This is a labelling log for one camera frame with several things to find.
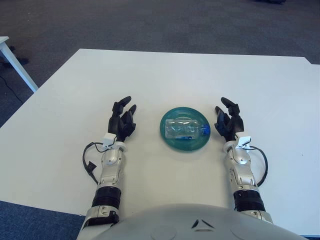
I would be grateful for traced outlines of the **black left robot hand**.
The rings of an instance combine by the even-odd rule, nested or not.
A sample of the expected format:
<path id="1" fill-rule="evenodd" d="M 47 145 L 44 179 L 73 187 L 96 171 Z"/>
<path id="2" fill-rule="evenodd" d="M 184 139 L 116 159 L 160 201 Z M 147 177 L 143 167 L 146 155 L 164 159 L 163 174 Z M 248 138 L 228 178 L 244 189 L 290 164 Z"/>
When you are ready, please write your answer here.
<path id="1" fill-rule="evenodd" d="M 137 105 L 132 105 L 129 110 L 124 111 L 125 106 L 132 100 L 131 96 L 127 96 L 120 101 L 116 101 L 112 107 L 112 116 L 108 122 L 108 133 L 115 134 L 118 142 L 124 142 L 136 129 L 133 115 L 137 109 Z"/>

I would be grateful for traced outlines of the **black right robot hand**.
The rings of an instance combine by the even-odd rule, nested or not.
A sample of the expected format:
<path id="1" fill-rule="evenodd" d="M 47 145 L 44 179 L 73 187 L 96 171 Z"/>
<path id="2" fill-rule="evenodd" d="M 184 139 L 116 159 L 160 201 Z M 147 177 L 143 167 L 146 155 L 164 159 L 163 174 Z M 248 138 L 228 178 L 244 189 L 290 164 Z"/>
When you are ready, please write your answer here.
<path id="1" fill-rule="evenodd" d="M 228 109 L 228 113 L 225 113 L 220 107 L 215 107 L 215 113 L 217 114 L 217 120 L 214 124 L 215 129 L 224 137 L 226 142 L 235 141 L 236 133 L 244 131 L 244 123 L 240 116 L 239 105 L 231 100 L 222 97 L 221 102 Z"/>

